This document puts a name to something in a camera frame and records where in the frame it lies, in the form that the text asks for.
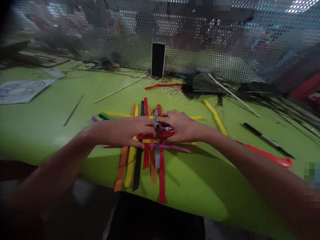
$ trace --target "wooden stick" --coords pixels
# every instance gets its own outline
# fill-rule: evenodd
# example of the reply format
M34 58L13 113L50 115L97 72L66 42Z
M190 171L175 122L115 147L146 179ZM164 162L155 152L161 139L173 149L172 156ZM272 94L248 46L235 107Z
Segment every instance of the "wooden stick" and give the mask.
M77 104L74 106L74 108L73 108L73 110L72 110L71 114L69 115L68 119L66 120L66 122L64 123L64 125L63 125L63 126L67 125L67 123L68 123L69 119L71 118L71 116L72 116L72 114L73 114L74 110L76 110L76 108L77 108L77 106L78 106L79 102L81 101L81 99L82 99L83 95L84 95L84 94L82 94L81 98L79 99L79 101L77 102Z
M115 94L115 93L117 93L117 92L121 91L122 89L124 89L124 88L126 88L126 87L131 86L132 84L134 84L134 83L138 82L141 78L143 78L143 77L145 77L145 76L147 76L147 75L148 75L148 74L143 75L142 77L138 78L137 80L133 81L132 83L130 83L130 84L128 84L128 85L126 85L126 86L124 86L124 87L122 87L122 88L118 89L117 91L114 91L113 93L110 93L109 95L107 95L107 96L105 96L105 97L103 97L103 98L100 98L99 100L95 101L94 103L100 102L101 100L103 100L103 99L105 99L105 98L107 98L107 97L111 96L112 94Z
M238 98L232 92L230 92L225 86L221 85L217 80L215 80L214 77L212 77L210 73L208 73L208 75L212 78L213 81L215 81L216 84L218 84L220 87L222 87L228 93L230 93L232 96L234 96L236 99L238 99L243 105L245 105L247 108L249 108L257 117L261 117L258 113L256 113L255 110L253 110L251 107L249 107L244 101L242 101L240 98Z

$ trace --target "gray paper strip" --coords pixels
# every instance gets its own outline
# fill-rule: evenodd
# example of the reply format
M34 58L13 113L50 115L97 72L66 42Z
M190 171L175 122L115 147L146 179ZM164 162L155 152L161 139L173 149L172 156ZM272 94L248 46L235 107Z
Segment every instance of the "gray paper strip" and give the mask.
M156 143L155 155L156 155L156 169L160 169L160 144L159 143Z
M155 120L158 119L158 109L157 109L157 108L154 110L154 119L155 119Z

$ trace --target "paper strip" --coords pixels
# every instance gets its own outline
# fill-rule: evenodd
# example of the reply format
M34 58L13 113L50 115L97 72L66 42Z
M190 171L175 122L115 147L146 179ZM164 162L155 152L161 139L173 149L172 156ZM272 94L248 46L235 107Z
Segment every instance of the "paper strip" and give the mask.
M159 139L154 139L153 141L154 141L154 143L159 143ZM150 139L143 139L143 140L142 140L142 143L150 143ZM179 143L179 144L187 144L187 145L194 145L194 146L197 145L196 142L192 142L192 143Z
M131 116L134 116L135 111L136 111L136 105L133 105L131 109Z
M149 143L144 144L144 158L143 158L143 168L142 170L148 168L150 166L149 163Z
M199 120L199 119L202 119L203 116L201 115L201 116L190 117L190 118L193 119L193 120ZM149 119L155 119L155 117L154 116L149 116Z
M119 116L119 117L133 117L133 116L130 116L128 114L123 114L123 113L118 113L118 112L111 112L111 111L107 111L107 110L102 110L102 112L104 112L105 114L108 114L108 115L114 115L114 116Z
M161 116L161 105L158 104L158 118L159 116Z
M156 172L156 159L154 153L154 147L150 147L150 159L151 159L151 182L157 182L157 172Z
M101 114L102 116L104 116L105 118L114 119L114 117L111 117L111 116L105 114L104 112L101 112L100 114Z
M95 117L95 116L92 116L91 120L92 120L93 122L99 122L99 120L98 120L98 119L96 119L96 117Z
M216 121L217 121L217 123L218 123L218 125L219 125L219 127L220 127L221 132L222 132L224 135L228 136L227 131L226 131L226 129L224 128L224 126L223 126L223 124L222 124L222 122L221 122L221 120L220 120L220 118L219 118L216 110L214 110L214 108L210 105L210 103L209 103L206 99L204 100L204 103L207 105L207 107L209 108L209 110L213 113L214 118L216 119Z
M135 116L139 116L139 103L136 103L136 110L134 112Z
M141 155L142 155L142 149L137 148L136 164L134 166L134 175L133 175L133 184L132 184L132 191L133 192L139 188Z
M132 106L131 115L135 114L137 107L139 107L138 103L136 103L134 106ZM131 187L134 151L135 151L135 148L130 147L125 187Z
M158 132L158 131L169 131L169 130L172 130L172 129L173 129L173 127L168 126L168 127L159 128L159 129L157 129L156 131L157 131L157 132Z
M155 144L150 143L149 147L154 147ZM187 153L192 153L189 149L183 148L183 147L179 147L179 146L175 146L175 145L164 145L164 144L160 144L160 148L172 148L172 149L176 149L182 152L187 152Z
M160 144L156 143L155 144L156 150L155 150L155 154L156 154L156 169L160 168Z
M158 135L160 136L160 137L163 137L163 138L165 138L165 137L171 137L171 136L173 136L175 134L175 131L173 131L173 130L171 130L171 131L166 131L166 132L159 132L158 133Z
M144 98L144 103L143 104L144 104L144 114L146 116L149 116L147 98ZM144 146L144 156L143 156L143 167L142 167L142 170L144 170L144 169L146 169L148 167L149 167L149 144L146 143L145 146Z
M124 167L126 165L127 154L128 154L128 146L124 146L122 149L118 178L117 178L116 186L114 188L115 192L118 192L121 190L121 184L122 184L122 180L123 180Z
M141 101L141 114L140 115L144 116L144 101ZM139 188L140 171L141 171L141 155L142 155L142 149L137 148L136 164L134 166L134 174L133 174L133 185L132 185L133 192Z
M99 118L101 118L103 120L109 120L109 118L106 118L106 117L102 116L101 114L99 114Z
M149 116L148 99L147 98L144 98L144 113L146 116Z
M156 122L156 125L159 125L159 123L157 122L157 119L158 119L158 109L155 109L154 110L154 121Z
M182 84L181 83L174 83L174 84L156 84L150 87L146 87L145 90L149 90L152 88L156 88L156 87L175 87L175 86L179 86L180 89L182 89Z
M164 174L164 149L160 148L160 171L159 171L159 202L166 202L166 185L165 185L165 174Z

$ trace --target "perforated metal sheet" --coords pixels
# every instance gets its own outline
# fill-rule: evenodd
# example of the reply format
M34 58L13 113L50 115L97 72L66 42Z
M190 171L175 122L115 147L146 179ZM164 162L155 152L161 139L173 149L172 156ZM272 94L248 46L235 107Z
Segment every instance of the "perforated metal sheet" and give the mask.
M165 71L288 90L320 70L318 0L20 0L7 24L5 43L29 39L31 50L137 69L164 42Z

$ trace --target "purple paper strip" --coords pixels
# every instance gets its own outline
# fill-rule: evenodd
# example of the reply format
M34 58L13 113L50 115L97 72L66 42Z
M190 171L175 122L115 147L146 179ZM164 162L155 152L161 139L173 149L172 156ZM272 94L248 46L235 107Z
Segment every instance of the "purple paper strip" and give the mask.
M168 127L163 127L163 128L157 128L157 131L169 131L169 130L172 130L173 127L171 126L168 126Z
M98 119L96 119L96 117L95 117L95 116L93 116L93 117L91 118L91 120L92 120L92 121L94 121L94 122L99 122L99 120L98 120Z

